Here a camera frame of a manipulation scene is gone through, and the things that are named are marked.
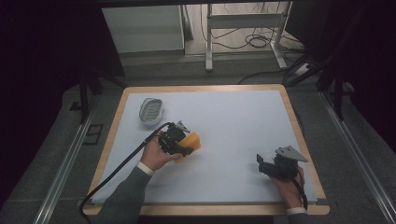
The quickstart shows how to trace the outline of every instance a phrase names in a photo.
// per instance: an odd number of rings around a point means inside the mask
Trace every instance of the human hand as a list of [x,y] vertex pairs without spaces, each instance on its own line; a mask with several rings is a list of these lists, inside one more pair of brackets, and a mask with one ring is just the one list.
[[[297,188],[294,186],[291,180],[278,179],[270,176],[276,183],[277,189],[279,190],[280,196],[285,201],[286,208],[302,207],[301,195]],[[300,166],[298,167],[298,174],[295,177],[297,183],[304,187],[304,170]]]
[[143,151],[142,158],[140,161],[145,164],[152,171],[161,169],[167,162],[173,161],[181,158],[183,155],[181,153],[176,153],[173,155],[166,154],[158,143],[158,137],[163,131],[157,132],[157,134],[151,138],[151,140],[146,144]]

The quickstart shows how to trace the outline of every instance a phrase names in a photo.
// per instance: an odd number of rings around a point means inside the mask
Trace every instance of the person's arm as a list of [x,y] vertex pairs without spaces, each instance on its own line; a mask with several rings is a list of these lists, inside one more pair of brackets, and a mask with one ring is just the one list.
[[[304,170],[298,167],[299,173],[295,177],[297,183],[304,186]],[[302,204],[300,192],[290,180],[282,180],[271,177],[276,183],[277,189],[282,196],[285,206],[286,214],[288,215],[290,224],[308,223],[308,214]]]
[[155,136],[145,146],[142,158],[129,176],[108,197],[93,223],[136,223],[145,201],[145,189],[154,172],[167,162],[180,158],[181,154],[168,155],[163,152]]

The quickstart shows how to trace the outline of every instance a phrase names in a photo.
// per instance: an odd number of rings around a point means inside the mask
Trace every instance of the gray floor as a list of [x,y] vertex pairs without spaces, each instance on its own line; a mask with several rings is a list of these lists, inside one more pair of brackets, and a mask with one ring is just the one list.
[[[249,74],[278,70],[272,53],[216,55],[212,73],[205,72],[203,57],[167,56],[139,60],[139,63],[134,63],[134,60],[122,59],[127,75],[121,77],[121,81],[130,86],[228,85],[237,84]],[[347,150],[322,97],[316,91],[316,80],[317,77],[311,77],[295,87],[287,88],[291,103],[301,118],[305,141],[331,206],[329,215],[312,216],[312,222],[388,223]],[[243,84],[281,82],[281,73],[266,73],[248,78]],[[81,146],[49,223],[85,223],[78,214],[78,199],[86,195],[91,184],[122,94],[122,89],[117,85],[105,79],[102,79],[102,83],[105,91],[100,96],[92,118],[92,124],[103,124],[102,135],[97,145]],[[79,101],[78,97],[77,87],[64,94],[59,117],[30,168],[5,203],[0,213],[0,223],[32,223],[35,220],[64,154],[78,131],[80,114],[69,110],[73,102]],[[395,202],[395,154],[347,97],[344,98],[343,112],[345,123],[361,152]],[[91,142],[91,139],[86,137],[85,142]],[[247,218],[240,223],[257,223],[257,220]],[[276,217],[275,223],[287,223],[287,220],[285,217]]]

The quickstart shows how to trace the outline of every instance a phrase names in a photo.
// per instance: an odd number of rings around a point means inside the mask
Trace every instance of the orange object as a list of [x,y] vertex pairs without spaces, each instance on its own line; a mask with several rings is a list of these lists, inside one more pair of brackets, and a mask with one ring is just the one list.
[[[198,150],[201,147],[201,142],[200,142],[199,136],[196,133],[190,133],[183,140],[181,140],[178,144],[181,145],[182,147],[193,148],[194,151],[192,153],[194,153],[196,150]],[[174,162],[181,163],[182,161],[186,160],[188,157],[189,157],[189,155],[182,157],[180,159],[174,160]]]

